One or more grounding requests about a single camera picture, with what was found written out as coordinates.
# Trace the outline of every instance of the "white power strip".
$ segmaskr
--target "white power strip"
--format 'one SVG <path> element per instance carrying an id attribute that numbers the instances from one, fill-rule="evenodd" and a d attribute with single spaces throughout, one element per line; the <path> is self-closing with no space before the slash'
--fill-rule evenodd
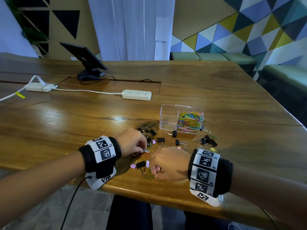
<path id="1" fill-rule="evenodd" d="M 125 89 L 122 92 L 122 97 L 128 98 L 128 99 L 149 101 L 151 99 L 151 92 L 150 91 Z"/>
<path id="2" fill-rule="evenodd" d="M 54 87 L 54 84 L 42 85 L 37 82 L 31 82 L 25 86 L 25 89 L 28 91 L 40 91 L 40 92 L 49 92 Z"/>

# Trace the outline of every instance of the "bench cushion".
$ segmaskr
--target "bench cushion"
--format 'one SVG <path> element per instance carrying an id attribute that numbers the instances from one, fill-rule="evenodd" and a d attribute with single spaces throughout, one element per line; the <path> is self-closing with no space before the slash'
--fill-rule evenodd
<path id="1" fill-rule="evenodd" d="M 237 64 L 257 64 L 257 61 L 251 56 L 243 53 L 222 53 L 228 61 L 236 62 Z"/>
<path id="2" fill-rule="evenodd" d="M 195 52 L 171 52 L 173 60 L 199 60 Z"/>
<path id="3" fill-rule="evenodd" d="M 228 61 L 219 53 L 196 53 L 200 60 L 225 60 Z"/>
<path id="4" fill-rule="evenodd" d="M 290 65 L 266 65 L 263 70 L 307 92 L 307 70 Z"/>

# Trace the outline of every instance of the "hand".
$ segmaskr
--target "hand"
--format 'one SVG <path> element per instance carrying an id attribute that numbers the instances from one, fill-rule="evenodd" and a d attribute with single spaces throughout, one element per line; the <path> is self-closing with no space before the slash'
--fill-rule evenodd
<path id="1" fill-rule="evenodd" d="M 122 151 L 122 157 L 128 156 L 135 152 L 143 153 L 143 149 L 147 149 L 146 137 L 140 131 L 133 128 L 119 134 L 115 137 L 115 139 L 119 143 Z"/>
<path id="2" fill-rule="evenodd" d="M 164 147 L 151 155 L 150 169 L 155 178 L 180 181 L 188 178 L 191 154 L 177 147 Z"/>

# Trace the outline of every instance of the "white curtain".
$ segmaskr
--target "white curtain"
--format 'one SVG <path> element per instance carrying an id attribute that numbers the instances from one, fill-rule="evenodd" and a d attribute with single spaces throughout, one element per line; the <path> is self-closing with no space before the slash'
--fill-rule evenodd
<path id="1" fill-rule="evenodd" d="M 88 0 L 102 60 L 169 60 L 175 0 Z"/>
<path id="2" fill-rule="evenodd" d="M 0 52 L 38 57 L 4 0 L 0 0 Z"/>

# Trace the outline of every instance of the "yellow triangle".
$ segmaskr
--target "yellow triangle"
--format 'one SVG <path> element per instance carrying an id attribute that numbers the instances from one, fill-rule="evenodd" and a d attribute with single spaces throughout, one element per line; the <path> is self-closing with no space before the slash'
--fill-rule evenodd
<path id="1" fill-rule="evenodd" d="M 238 30 L 236 32 L 234 32 L 233 34 L 237 37 L 239 37 L 240 39 L 242 39 L 244 42 L 248 41 L 248 37 L 251 33 L 251 30 L 253 29 L 254 24 L 244 27 L 241 30 Z"/>
<path id="2" fill-rule="evenodd" d="M 275 48 L 284 46 L 284 45 L 291 43 L 291 42 L 293 42 L 293 40 L 287 35 L 287 33 L 284 32 L 282 34 L 282 36 L 280 37 L 280 40 L 278 41 Z"/>
<path id="3" fill-rule="evenodd" d="M 270 46 L 270 48 L 269 48 L 269 51 L 276 48 L 276 45 L 278 44 L 278 42 L 279 42 L 283 33 L 284 33 L 283 30 L 280 28 L 279 31 L 277 32 L 271 46 Z"/>
<path id="4" fill-rule="evenodd" d="M 275 16 L 273 14 L 271 14 L 271 16 L 269 17 L 269 20 L 266 24 L 266 27 L 264 28 L 262 35 L 265 35 L 266 33 L 269 33 L 275 29 L 277 29 L 278 27 L 280 27 L 280 25 L 278 24 Z"/>
<path id="5" fill-rule="evenodd" d="M 235 23 L 238 17 L 238 13 L 231 15 L 230 17 L 222 20 L 219 22 L 219 24 L 223 27 L 225 27 L 227 30 L 229 30 L 230 32 L 233 31 L 233 28 L 235 27 Z"/>
<path id="6" fill-rule="evenodd" d="M 185 39 L 183 42 L 185 42 L 186 45 L 188 45 L 190 48 L 192 48 L 195 51 L 195 46 L 196 46 L 196 40 L 197 40 L 197 35 L 192 35 L 191 37 Z"/>

